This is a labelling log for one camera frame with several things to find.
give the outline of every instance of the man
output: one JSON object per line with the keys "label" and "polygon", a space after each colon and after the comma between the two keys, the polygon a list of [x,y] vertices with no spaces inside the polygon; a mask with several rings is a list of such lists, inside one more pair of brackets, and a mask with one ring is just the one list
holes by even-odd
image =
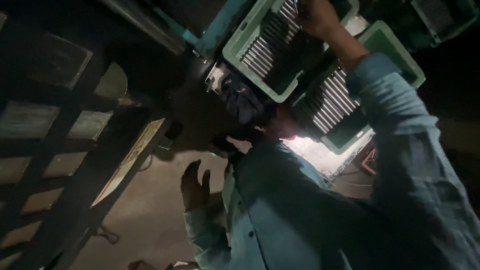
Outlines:
{"label": "man", "polygon": [[202,269],[480,269],[480,222],[438,142],[428,115],[399,69],[370,54],[314,0],[304,30],[325,40],[349,70],[376,132],[377,178],[368,200],[329,192],[318,172],[267,136],[229,156],[222,191],[225,230],[205,215],[209,171],[200,161],[182,177],[185,222]]}

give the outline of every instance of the green crate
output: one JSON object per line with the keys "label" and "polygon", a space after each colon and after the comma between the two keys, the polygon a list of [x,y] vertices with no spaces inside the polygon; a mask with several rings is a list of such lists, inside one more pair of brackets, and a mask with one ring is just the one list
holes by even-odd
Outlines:
{"label": "green crate", "polygon": [[[275,89],[269,87],[257,74],[240,62],[250,45],[260,35],[266,15],[269,12],[277,13],[284,2],[285,0],[258,0],[223,48],[224,58],[278,103],[285,101],[292,93],[298,84],[298,77],[304,72],[304,69],[319,62],[322,56],[318,44],[312,42],[311,46],[299,57],[298,63],[289,67],[292,70],[291,73],[285,76]],[[346,25],[359,9],[358,0],[331,0],[331,3],[337,11],[338,17],[341,18],[342,25]]]}
{"label": "green crate", "polygon": [[[417,89],[425,81],[425,74],[421,68],[385,22],[375,22],[359,37],[359,41],[362,42],[370,52],[385,53],[393,63],[400,68],[402,77],[410,83],[413,88]],[[315,81],[323,81],[339,64],[338,60],[326,63],[330,68],[319,75],[320,80],[317,79]],[[302,95],[302,97],[295,102],[294,108],[296,105],[300,105],[304,101],[303,99],[308,98],[308,96],[308,92]],[[302,115],[302,113],[297,113],[297,116],[307,121],[307,123],[311,122],[311,119],[308,121],[308,117]],[[307,125],[306,128],[313,140],[323,142],[329,150],[337,155],[343,154],[371,129],[360,107],[356,108],[349,116],[340,121],[340,123],[326,135],[317,131],[316,128],[313,128],[313,124],[312,126]]]}

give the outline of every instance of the shirt sleeve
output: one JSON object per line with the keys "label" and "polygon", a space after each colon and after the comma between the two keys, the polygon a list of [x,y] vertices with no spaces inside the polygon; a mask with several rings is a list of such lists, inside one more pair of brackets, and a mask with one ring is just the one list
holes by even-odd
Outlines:
{"label": "shirt sleeve", "polygon": [[347,86],[376,132],[371,203],[419,256],[480,269],[480,222],[440,146],[437,118],[384,54],[363,59]]}
{"label": "shirt sleeve", "polygon": [[230,247],[225,228],[213,224],[205,209],[194,209],[183,214],[190,242],[195,246],[195,260],[201,269],[228,269]]}

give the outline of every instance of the man's arm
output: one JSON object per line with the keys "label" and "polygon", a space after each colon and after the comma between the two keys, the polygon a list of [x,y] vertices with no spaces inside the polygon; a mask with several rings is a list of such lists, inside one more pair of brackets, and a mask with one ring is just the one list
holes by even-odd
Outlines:
{"label": "man's arm", "polygon": [[228,269],[231,256],[227,234],[222,226],[213,224],[207,216],[210,171],[205,171],[200,185],[197,178],[200,162],[190,163],[181,179],[187,235],[195,245],[195,260],[201,269]]}
{"label": "man's arm", "polygon": [[376,132],[377,178],[371,202],[401,239],[418,244],[424,257],[448,258],[457,266],[480,267],[480,222],[462,183],[440,146],[436,117],[430,116],[400,70],[363,45],[332,19],[327,0],[313,0],[311,19],[327,26],[306,28],[323,39],[349,70],[347,86],[360,97]]}

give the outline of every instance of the blue shirt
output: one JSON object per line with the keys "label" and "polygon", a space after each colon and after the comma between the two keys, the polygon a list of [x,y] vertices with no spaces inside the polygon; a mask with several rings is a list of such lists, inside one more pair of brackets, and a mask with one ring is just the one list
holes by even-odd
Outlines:
{"label": "blue shirt", "polygon": [[371,198],[328,191],[302,157],[264,141],[229,163],[225,229],[204,209],[184,214],[195,259],[209,269],[480,269],[480,222],[430,116],[383,54],[347,86],[376,132]]}

